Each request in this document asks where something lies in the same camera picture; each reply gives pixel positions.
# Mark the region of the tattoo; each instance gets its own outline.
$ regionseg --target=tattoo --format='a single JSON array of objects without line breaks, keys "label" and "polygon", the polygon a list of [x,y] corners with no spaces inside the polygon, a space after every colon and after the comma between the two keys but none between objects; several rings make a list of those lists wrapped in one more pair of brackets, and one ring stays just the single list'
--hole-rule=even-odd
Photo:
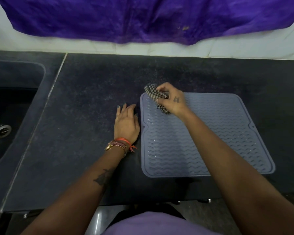
[{"label": "tattoo", "polygon": [[112,167],[110,169],[104,169],[104,173],[98,176],[97,179],[94,179],[93,181],[97,182],[98,185],[102,186],[102,194],[105,192],[108,182],[110,178],[112,177],[112,174],[115,170],[115,167]]},{"label": "tattoo", "polygon": [[173,101],[179,103],[179,100],[180,98],[175,96]]}]

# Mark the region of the gray silicone mat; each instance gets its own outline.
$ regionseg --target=gray silicone mat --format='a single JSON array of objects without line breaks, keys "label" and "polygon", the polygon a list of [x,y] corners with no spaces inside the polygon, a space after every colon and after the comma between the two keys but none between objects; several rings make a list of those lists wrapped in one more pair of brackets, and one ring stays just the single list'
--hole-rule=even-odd
[{"label": "gray silicone mat", "polygon": [[[261,174],[275,165],[241,98],[235,94],[184,93],[187,105],[224,142]],[[209,176],[184,124],[140,97],[142,170],[148,177]]]}]

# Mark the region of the purple fabric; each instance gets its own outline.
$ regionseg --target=purple fabric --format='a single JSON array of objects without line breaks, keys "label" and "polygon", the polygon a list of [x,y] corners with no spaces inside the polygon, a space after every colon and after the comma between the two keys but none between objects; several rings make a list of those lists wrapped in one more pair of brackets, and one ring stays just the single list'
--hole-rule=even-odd
[{"label": "purple fabric", "polygon": [[165,213],[145,212],[122,220],[102,235],[220,235],[200,225]]},{"label": "purple fabric", "polygon": [[197,41],[289,27],[294,0],[0,0],[15,30],[116,43]]}]

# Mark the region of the wristwatch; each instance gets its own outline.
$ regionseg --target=wristwatch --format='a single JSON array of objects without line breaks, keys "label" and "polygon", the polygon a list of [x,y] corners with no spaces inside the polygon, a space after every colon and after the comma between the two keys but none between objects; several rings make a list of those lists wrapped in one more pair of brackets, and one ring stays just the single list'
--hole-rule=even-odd
[{"label": "wristwatch", "polygon": [[125,155],[129,151],[128,146],[125,143],[122,143],[122,142],[119,142],[119,141],[115,141],[115,140],[112,140],[111,142],[109,142],[108,143],[108,146],[106,147],[105,150],[108,151],[113,146],[118,146],[118,147],[123,148],[123,150],[124,150],[124,156],[123,157],[125,157]]}]

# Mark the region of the orange thread bracelet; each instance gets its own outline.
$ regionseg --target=orange thread bracelet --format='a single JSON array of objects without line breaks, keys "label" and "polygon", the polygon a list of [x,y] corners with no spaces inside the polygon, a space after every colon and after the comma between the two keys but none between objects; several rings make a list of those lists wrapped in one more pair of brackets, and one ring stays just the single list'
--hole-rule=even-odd
[{"label": "orange thread bracelet", "polygon": [[124,141],[124,142],[127,142],[129,144],[129,150],[131,152],[134,152],[133,149],[137,149],[137,147],[135,147],[134,145],[132,145],[129,140],[127,140],[126,138],[116,138],[115,141]]}]

